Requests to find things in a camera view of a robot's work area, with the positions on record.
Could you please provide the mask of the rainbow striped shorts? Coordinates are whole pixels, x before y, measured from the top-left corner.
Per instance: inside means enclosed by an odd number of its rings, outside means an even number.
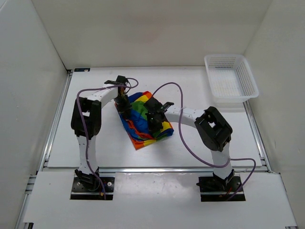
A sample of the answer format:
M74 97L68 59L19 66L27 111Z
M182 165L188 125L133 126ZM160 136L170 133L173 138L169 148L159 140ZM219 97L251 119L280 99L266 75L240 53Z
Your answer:
M122 125L126 130L134 148L136 150L151 145L164 138L170 137L174 133L172 124L165 120L162 122L163 127L154 133L149 133L147 121L147 109L144 103L152 97L149 91L137 92L128 97L132 106L131 116L129 118L123 117L119 114Z

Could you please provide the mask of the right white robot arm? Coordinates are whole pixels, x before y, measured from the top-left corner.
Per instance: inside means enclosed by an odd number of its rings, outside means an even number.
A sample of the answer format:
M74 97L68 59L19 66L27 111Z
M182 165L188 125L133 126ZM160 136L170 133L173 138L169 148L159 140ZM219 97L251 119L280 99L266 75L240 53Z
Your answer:
M230 162L229 146L233 129L213 106L206 110L194 110L174 106L172 102L161 104L155 98L144 103L147 109L148 129L151 133L160 130L164 121L178 123L182 138L181 125L197 129L203 144L211 151L212 163L204 164L213 168L214 186L221 191L231 185L234 169Z

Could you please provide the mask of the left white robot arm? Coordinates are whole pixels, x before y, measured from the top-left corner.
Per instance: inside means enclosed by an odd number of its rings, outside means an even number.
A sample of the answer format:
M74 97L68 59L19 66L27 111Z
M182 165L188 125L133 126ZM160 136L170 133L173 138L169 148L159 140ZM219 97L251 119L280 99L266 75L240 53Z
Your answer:
M96 159L96 136L102 127L102 109L114 100L119 114L124 118L131 116L132 106L125 92L126 88L132 88L129 80L119 75L115 81L107 80L101 88L82 89L77 93L71 118L80 151L80 166L75 174L89 191L105 192Z

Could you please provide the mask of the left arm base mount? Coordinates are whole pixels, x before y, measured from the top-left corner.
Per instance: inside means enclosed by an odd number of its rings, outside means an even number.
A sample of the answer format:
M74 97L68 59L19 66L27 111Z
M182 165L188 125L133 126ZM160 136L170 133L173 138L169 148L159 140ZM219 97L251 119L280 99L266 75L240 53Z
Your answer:
M113 200L115 177L100 177L105 189L102 188L99 180L93 184L86 183L74 176L71 187L71 200Z

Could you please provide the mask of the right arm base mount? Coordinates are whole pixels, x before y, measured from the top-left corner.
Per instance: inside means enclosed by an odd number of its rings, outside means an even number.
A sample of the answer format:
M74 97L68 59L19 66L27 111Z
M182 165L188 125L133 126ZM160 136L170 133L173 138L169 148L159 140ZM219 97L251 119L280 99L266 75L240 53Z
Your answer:
M201 202L246 201L243 188L234 195L241 184L240 176L234 176L225 187L214 177L198 177L196 183L200 190Z

